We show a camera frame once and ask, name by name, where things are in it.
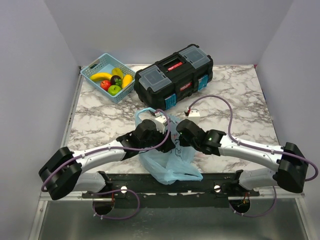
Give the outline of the yellow fake mango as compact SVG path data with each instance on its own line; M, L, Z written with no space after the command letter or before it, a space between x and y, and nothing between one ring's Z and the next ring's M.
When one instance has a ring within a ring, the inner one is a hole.
M133 77L130 74L126 74L122 79L121 88L126 88L133 81Z

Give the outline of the red fake fruit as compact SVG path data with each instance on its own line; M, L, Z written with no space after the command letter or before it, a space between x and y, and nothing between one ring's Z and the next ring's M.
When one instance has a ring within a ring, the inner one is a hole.
M109 80L102 80L100 82L100 87L105 90L106 92L108 91L109 87L112 85L112 83Z

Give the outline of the dark purple fake mangosteen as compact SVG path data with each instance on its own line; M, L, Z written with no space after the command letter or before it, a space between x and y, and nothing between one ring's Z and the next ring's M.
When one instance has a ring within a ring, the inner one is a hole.
M113 75L111 78L110 78L110 83L112 85L116 85L116 86L119 86L122 88L122 83L123 83L123 80L121 79L121 77L119 75Z

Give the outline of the green fake apple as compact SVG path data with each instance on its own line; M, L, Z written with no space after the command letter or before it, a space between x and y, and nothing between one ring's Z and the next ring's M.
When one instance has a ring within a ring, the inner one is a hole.
M107 92L111 95L111 96L115 96L117 95L120 91L122 90L122 88L118 85L111 85Z

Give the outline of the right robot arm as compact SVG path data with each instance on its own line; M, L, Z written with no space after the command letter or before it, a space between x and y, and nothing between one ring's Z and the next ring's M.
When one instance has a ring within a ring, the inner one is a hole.
M262 166L241 171L230 183L230 191L236 196L259 187L278 186L291 193L301 193L304 189L309 165L294 143L267 146L233 138L219 130L204 131L188 119L181 121L176 130L184 147L193 147L205 155L234 157Z

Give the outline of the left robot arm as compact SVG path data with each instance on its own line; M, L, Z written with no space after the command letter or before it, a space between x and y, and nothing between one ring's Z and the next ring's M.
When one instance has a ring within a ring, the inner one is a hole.
M74 191L88 191L104 198L111 191L107 176L102 172L89 174L89 170L130 159L140 152L168 153L175 147L169 130L160 131L154 121L143 120L135 130L103 146L79 152L68 147L58 149L38 172L43 182L41 190L54 201Z

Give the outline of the light blue plastic bag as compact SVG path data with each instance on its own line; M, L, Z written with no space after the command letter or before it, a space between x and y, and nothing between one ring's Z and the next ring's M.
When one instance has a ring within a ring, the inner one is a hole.
M180 135L176 127L181 119L174 115L168 117L170 118L170 139L175 147L166 153L156 149L140 153L141 165L163 185L171 185L176 181L201 181L203 179L201 172L192 165L196 150L190 146L181 146L179 143Z

